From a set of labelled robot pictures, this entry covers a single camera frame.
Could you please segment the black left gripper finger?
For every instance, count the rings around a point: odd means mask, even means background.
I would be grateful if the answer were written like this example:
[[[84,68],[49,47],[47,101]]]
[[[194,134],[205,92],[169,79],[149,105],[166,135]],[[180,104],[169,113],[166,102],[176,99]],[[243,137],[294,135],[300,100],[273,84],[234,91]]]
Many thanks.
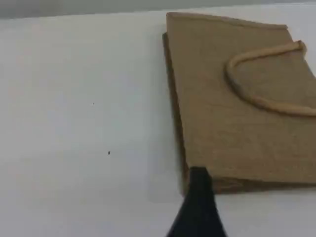
[[[189,169],[189,188],[167,237],[226,237],[205,167]]]

